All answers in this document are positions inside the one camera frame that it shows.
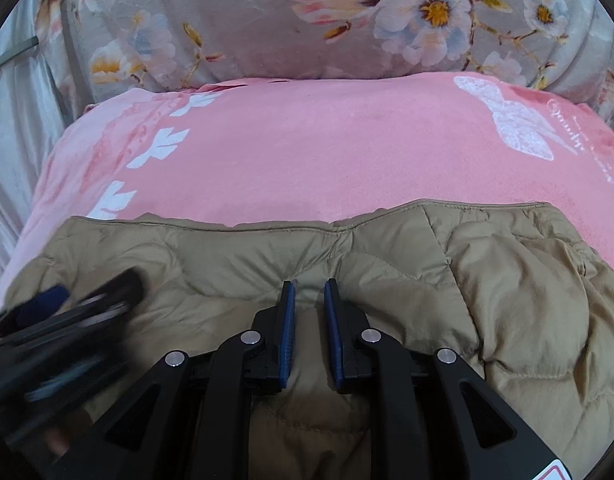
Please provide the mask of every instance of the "blue gripper pad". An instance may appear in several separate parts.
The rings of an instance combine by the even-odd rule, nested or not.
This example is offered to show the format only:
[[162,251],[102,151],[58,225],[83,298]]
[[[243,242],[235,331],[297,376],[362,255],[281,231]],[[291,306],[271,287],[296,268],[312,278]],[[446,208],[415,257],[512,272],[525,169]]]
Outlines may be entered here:
[[15,322],[18,330],[35,325],[53,316],[69,298],[69,291],[63,285],[37,294],[31,300],[16,308]]
[[283,293],[281,295],[281,301],[285,305],[281,307],[285,308],[285,316],[283,318],[283,332],[280,338],[280,345],[278,347],[278,362],[279,373],[278,378],[282,388],[287,387],[287,381],[289,380],[289,372],[292,368],[292,349],[293,349],[293,331],[294,331],[294,314],[295,309],[296,291],[292,282],[285,282],[283,285]]
[[329,339],[329,366],[334,377],[336,389],[343,384],[343,346],[338,328],[338,317],[334,307],[334,299],[329,282],[325,284],[325,318],[327,319],[327,337]]

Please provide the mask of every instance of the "silver screw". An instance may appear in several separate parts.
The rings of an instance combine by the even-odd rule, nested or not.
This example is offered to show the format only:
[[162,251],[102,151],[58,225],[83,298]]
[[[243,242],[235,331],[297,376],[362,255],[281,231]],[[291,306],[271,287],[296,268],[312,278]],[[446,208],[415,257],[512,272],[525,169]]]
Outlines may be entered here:
[[167,355],[165,355],[165,362],[169,366],[181,365],[183,364],[184,360],[185,360],[185,354],[183,354],[183,352],[179,352],[178,350],[174,352],[169,352]]
[[458,359],[458,357],[456,357],[456,352],[449,348],[441,348],[436,355],[441,363],[447,365],[455,363],[456,359]]
[[363,341],[367,341],[368,343],[378,343],[381,340],[381,333],[373,328],[368,328],[367,330],[363,330],[363,333],[360,334],[360,337],[363,338]]
[[245,345],[255,345],[260,341],[260,334],[255,330],[247,330],[247,332],[241,334],[241,341],[244,342]]

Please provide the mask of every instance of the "red and white label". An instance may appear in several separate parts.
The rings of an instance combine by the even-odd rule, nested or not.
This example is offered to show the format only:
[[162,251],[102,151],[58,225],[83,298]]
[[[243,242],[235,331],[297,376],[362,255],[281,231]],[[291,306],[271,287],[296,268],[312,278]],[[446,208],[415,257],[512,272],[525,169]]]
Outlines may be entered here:
[[571,476],[560,460],[554,460],[533,480],[571,480]]

